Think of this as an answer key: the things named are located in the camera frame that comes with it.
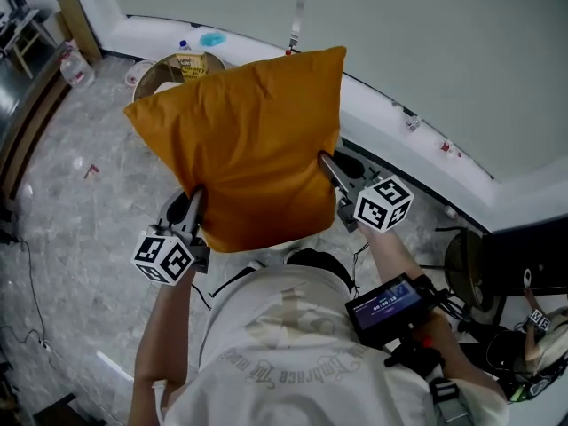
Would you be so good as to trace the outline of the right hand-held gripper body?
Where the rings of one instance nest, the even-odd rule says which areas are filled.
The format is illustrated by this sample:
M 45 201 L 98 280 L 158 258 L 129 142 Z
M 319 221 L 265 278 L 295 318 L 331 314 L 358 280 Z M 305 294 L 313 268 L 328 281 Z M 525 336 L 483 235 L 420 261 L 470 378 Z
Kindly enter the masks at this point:
M 405 219 L 413 200 L 414 194 L 404 182 L 391 176 L 358 190 L 353 199 L 343 197 L 337 215 L 349 233 L 358 223 L 385 233 Z

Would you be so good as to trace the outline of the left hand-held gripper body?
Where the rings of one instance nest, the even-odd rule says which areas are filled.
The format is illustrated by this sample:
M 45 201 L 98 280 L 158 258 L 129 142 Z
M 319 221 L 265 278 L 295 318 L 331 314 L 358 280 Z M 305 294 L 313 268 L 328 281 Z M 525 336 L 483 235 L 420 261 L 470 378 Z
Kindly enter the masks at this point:
M 190 269 L 207 272 L 209 247 L 199 236 L 150 225 L 138 234 L 130 262 L 151 282 L 175 286 Z

